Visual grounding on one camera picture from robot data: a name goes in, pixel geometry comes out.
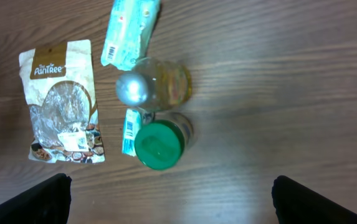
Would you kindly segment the green lid white jar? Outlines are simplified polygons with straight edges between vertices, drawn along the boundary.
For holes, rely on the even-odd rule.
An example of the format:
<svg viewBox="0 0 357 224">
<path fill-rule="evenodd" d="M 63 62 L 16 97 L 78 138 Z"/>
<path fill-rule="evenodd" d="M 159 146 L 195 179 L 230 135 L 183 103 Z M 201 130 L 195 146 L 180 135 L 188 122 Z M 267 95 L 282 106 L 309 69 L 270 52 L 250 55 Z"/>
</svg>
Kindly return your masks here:
<svg viewBox="0 0 357 224">
<path fill-rule="evenodd" d="M 142 127 L 135 137 L 137 158 L 153 170 L 166 170 L 191 147 L 194 129 L 181 113 L 165 113 Z"/>
</svg>

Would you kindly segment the teal snack packet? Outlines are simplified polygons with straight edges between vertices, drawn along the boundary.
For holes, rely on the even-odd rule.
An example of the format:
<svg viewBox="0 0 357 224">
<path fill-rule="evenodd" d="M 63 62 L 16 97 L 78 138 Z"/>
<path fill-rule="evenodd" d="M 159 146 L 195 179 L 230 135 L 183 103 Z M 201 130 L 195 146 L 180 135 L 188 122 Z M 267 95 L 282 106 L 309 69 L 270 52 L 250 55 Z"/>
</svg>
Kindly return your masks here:
<svg viewBox="0 0 357 224">
<path fill-rule="evenodd" d="M 146 55 L 160 10 L 160 0 L 114 0 L 101 64 L 131 70 Z"/>
</svg>

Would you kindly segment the brown white snack bag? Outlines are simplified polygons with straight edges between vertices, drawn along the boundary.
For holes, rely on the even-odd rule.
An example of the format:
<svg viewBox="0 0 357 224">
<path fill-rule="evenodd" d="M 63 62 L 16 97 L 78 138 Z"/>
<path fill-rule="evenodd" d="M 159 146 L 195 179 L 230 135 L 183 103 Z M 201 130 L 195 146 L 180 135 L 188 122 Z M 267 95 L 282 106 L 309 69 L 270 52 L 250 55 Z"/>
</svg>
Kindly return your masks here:
<svg viewBox="0 0 357 224">
<path fill-rule="evenodd" d="M 29 159 L 104 162 L 91 42 L 75 40 L 22 52 L 19 67 L 34 133 Z"/>
</svg>

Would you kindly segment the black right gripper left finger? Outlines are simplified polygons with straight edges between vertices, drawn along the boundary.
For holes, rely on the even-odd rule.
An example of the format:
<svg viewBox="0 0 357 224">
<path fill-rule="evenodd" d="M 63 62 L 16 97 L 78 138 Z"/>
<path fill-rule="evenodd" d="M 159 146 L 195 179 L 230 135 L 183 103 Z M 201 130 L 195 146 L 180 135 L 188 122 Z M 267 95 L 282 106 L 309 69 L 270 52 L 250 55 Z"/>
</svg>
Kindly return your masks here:
<svg viewBox="0 0 357 224">
<path fill-rule="evenodd" d="M 59 173 L 0 204 L 0 223 L 66 224 L 72 179 Z"/>
</svg>

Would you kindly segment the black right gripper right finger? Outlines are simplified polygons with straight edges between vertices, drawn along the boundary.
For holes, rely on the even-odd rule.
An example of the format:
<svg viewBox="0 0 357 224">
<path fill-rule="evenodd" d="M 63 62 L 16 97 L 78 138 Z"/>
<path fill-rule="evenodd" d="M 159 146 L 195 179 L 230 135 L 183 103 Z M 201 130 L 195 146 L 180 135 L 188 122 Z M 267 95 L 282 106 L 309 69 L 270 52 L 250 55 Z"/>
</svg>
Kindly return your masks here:
<svg viewBox="0 0 357 224">
<path fill-rule="evenodd" d="M 351 224 L 357 214 L 280 175 L 274 180 L 272 200 L 279 224 Z"/>
</svg>

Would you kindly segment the yellow liquid bottle grey cap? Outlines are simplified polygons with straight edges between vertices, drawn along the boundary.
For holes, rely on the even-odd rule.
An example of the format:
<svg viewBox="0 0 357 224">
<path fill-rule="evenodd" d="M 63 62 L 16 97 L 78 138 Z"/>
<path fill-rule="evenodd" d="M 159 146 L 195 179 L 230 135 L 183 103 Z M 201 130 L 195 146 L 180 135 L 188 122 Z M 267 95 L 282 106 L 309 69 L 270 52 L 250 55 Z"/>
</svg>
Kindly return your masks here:
<svg viewBox="0 0 357 224">
<path fill-rule="evenodd" d="M 171 110 L 191 97 L 191 75 L 176 62 L 143 58 L 124 72 L 115 83 L 118 99 L 145 111 Z"/>
</svg>

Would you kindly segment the Kleenex tissue pack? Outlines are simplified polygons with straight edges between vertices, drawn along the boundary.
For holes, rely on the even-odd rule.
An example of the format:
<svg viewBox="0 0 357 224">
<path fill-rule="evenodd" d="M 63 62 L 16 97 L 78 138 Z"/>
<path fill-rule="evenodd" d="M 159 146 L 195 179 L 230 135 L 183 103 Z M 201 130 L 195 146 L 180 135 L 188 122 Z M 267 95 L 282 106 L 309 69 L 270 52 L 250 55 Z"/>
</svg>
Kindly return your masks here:
<svg viewBox="0 0 357 224">
<path fill-rule="evenodd" d="M 122 153 L 135 157 L 135 138 L 138 131 L 155 119 L 154 113 L 145 110 L 127 109 L 123 124 Z"/>
</svg>

